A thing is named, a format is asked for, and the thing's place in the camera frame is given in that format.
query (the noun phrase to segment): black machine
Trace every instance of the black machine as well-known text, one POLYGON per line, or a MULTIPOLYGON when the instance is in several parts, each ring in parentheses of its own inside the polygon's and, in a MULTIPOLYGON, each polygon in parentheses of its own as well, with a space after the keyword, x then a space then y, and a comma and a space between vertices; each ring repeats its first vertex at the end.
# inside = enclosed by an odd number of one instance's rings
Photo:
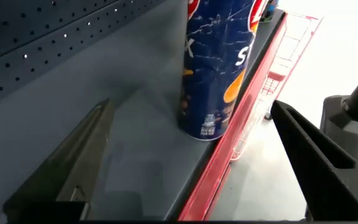
MULTIPOLYGON (((92 109, 22 184, 4 204, 9 223, 92 218, 89 202, 112 112, 109 100, 92 109)), ((326 98, 321 130, 280 101, 273 103, 271 115, 308 203, 308 216, 358 221, 358 87, 351 96, 326 98)))

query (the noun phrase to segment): blue snack can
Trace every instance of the blue snack can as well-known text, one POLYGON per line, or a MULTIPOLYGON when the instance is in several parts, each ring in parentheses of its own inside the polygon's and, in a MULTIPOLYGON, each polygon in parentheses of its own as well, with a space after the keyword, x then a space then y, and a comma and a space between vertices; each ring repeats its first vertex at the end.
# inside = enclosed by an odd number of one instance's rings
POLYGON ((190 136, 225 133, 266 2, 189 0, 178 122, 190 136))

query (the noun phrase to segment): store shelf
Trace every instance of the store shelf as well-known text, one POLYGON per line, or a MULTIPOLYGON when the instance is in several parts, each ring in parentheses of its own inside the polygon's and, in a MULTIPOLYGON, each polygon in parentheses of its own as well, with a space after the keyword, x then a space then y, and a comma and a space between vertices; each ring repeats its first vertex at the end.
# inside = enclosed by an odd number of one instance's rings
MULTIPOLYGON (((30 70, 22 70, 31 64, 15 70, 27 78, 20 79, 25 85, 15 81, 0 95, 1 222, 2 205, 13 191, 106 98, 116 111, 91 202, 96 219, 179 216, 217 143, 194 140, 176 124, 186 7, 184 0, 162 1, 89 47, 37 70, 34 77, 29 77, 30 70)), ((263 58, 275 26, 258 34, 247 77, 263 58)), ((61 49, 68 52, 67 44, 61 49)), ((22 54, 25 47, 2 57, 22 54)), ((52 53, 60 48, 45 49, 52 53)))

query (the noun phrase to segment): white floor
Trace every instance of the white floor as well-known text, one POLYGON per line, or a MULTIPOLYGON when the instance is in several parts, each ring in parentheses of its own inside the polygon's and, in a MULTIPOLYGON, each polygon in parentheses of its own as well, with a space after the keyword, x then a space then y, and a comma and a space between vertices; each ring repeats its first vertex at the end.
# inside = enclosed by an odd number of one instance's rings
MULTIPOLYGON (((279 4, 299 14, 324 16, 279 97, 318 127, 323 100, 348 95, 358 84, 358 0, 279 4)), ((273 122, 264 121, 253 131, 241 159, 232 165, 211 219, 302 219, 306 202, 273 122)))

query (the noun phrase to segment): cart wire basket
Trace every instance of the cart wire basket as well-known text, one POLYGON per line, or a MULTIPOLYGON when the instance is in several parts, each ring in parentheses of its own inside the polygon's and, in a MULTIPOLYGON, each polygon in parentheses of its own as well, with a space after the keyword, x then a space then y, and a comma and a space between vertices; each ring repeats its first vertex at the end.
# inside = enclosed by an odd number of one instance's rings
POLYGON ((239 142, 233 149, 231 161, 240 159, 246 148, 247 140, 252 139, 252 135, 255 134, 253 127, 260 124, 263 117, 267 120, 272 119, 270 108, 273 101, 280 96, 283 87, 313 38, 322 19, 287 12, 287 29, 283 40, 278 48, 272 67, 266 74, 239 142))

